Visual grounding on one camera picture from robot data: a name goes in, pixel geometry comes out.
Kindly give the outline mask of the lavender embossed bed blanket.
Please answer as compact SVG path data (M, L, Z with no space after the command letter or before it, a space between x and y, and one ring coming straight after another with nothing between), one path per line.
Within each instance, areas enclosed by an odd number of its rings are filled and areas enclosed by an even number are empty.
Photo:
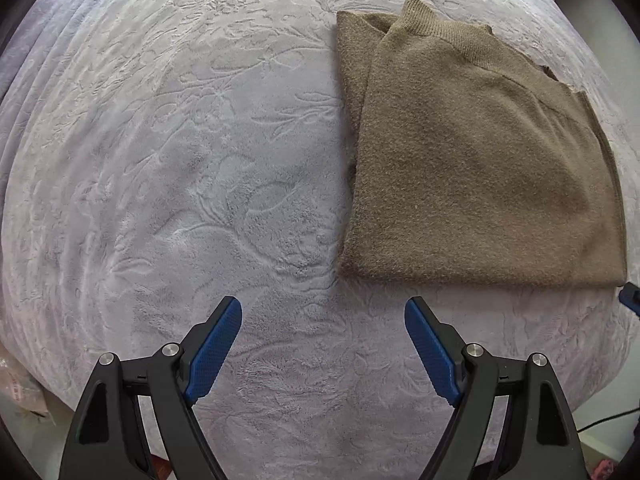
M407 286L343 281L339 10L405 0L37 0L1 59L1 338L75 406L223 296L243 323L198 421L232 479L414 479L450 407ZM422 0L587 92L639 269L639 138L553 0Z

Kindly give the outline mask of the plastic bag on floor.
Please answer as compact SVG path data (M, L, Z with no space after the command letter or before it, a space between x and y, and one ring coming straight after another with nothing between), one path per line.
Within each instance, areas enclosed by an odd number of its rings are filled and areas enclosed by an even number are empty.
M15 406L46 422L52 422L40 383L5 347L0 348L1 394Z

